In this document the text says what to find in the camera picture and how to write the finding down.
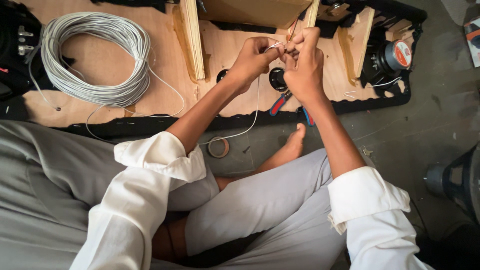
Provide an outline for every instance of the pliers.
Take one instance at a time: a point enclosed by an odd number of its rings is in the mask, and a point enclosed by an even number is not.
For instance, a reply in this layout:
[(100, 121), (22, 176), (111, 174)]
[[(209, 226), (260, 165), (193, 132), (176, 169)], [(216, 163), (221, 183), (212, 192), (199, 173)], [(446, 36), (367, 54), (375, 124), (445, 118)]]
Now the pliers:
[[(273, 104), (273, 106), (271, 107), (270, 109), (270, 115), (271, 116), (275, 116), (278, 111), (280, 111), (280, 109), (282, 108), (283, 105), (285, 105), (285, 103), (290, 99), (290, 97), (292, 96), (292, 92), (290, 92), (290, 90), (287, 90), (285, 92), (285, 94), (282, 93), (282, 95), (280, 96), (279, 99), (277, 99), (277, 101), (275, 101), (275, 103)], [(313, 120), (313, 118), (311, 117), (311, 115), (308, 113), (307, 109), (305, 107), (302, 106), (302, 109), (303, 109), (303, 113), (305, 114), (305, 117), (307, 117), (307, 124), (308, 126), (314, 126), (315, 125), (315, 121)]]

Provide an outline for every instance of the person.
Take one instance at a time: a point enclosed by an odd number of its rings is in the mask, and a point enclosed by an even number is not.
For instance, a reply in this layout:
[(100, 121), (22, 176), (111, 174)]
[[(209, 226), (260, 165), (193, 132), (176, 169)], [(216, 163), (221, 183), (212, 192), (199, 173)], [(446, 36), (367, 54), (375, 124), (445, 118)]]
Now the person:
[[(414, 253), (407, 192), (367, 167), (323, 90), (319, 29), (284, 47), (245, 41), (229, 73), (165, 132), (110, 144), (0, 122), (4, 269), (186, 269), (175, 264), (263, 232), (212, 269), (431, 269)], [(300, 157), (305, 126), (243, 178), (214, 177), (197, 141), (215, 116), (280, 57), (285, 82), (325, 149)], [(166, 223), (166, 211), (190, 211)]]

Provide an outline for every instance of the foot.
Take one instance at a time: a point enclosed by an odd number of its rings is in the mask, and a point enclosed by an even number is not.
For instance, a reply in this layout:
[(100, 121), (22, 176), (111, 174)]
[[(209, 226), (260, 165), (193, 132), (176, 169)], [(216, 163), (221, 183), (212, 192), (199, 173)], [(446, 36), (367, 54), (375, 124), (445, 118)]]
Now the foot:
[(227, 187), (227, 185), (233, 181), (274, 169), (278, 166), (282, 166), (285, 163), (299, 158), (303, 151), (303, 138), (305, 137), (306, 131), (307, 129), (305, 128), (304, 124), (297, 124), (297, 130), (290, 134), (287, 139), (287, 143), (285, 143), (285, 145), (279, 151), (277, 151), (275, 154), (273, 154), (273, 156), (267, 159), (254, 172), (243, 177), (236, 178), (216, 176), (215, 180), (218, 184), (218, 188), (220, 189), (220, 191), (224, 190), (225, 187)]

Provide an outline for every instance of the coiled gray wire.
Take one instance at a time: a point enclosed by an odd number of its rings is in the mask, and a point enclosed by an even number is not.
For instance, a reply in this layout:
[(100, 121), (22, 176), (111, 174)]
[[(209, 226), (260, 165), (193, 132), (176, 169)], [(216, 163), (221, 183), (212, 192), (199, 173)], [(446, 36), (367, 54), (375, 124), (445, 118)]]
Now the coiled gray wire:
[[(64, 68), (64, 64), (67, 66), (68, 64), (62, 59), (61, 46), (67, 39), (76, 34), (89, 34), (122, 47), (135, 59), (135, 67), (131, 76), (117, 86), (94, 86), (87, 83), (85, 77), (72, 67), (70, 68), (77, 72), (83, 80), (70, 73)], [(52, 84), (67, 95), (100, 105), (92, 114), (103, 106), (115, 106), (127, 110), (125, 107), (136, 103), (150, 86), (148, 71), (152, 72), (155, 77), (180, 96), (183, 103), (182, 108), (169, 116), (151, 116), (130, 111), (131, 113), (151, 117), (170, 117), (180, 113), (185, 107), (185, 100), (180, 93), (158, 77), (150, 68), (148, 64), (150, 37), (137, 23), (129, 19), (102, 12), (67, 14), (48, 23), (43, 29), (43, 38), (40, 39), (40, 44), (36, 49), (39, 47), (42, 47), (43, 65)], [(38, 91), (42, 94), (35, 79), (32, 79)], [(87, 129), (90, 116), (86, 121)]]

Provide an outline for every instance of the hand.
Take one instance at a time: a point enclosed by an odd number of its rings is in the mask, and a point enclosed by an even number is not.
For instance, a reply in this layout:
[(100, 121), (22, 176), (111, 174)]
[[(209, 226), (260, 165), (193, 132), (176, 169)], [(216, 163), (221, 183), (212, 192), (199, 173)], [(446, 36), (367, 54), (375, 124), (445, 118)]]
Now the hand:
[(247, 92), (260, 74), (268, 73), (270, 70), (268, 65), (285, 52), (284, 46), (280, 43), (264, 53), (275, 43), (278, 41), (269, 37), (251, 37), (245, 40), (237, 60), (223, 80), (234, 80), (236, 85), (239, 85), (238, 94)]
[(283, 78), (298, 101), (305, 105), (326, 98), (323, 88), (324, 53), (317, 48), (320, 29), (304, 28), (286, 45), (280, 59), (285, 63)]

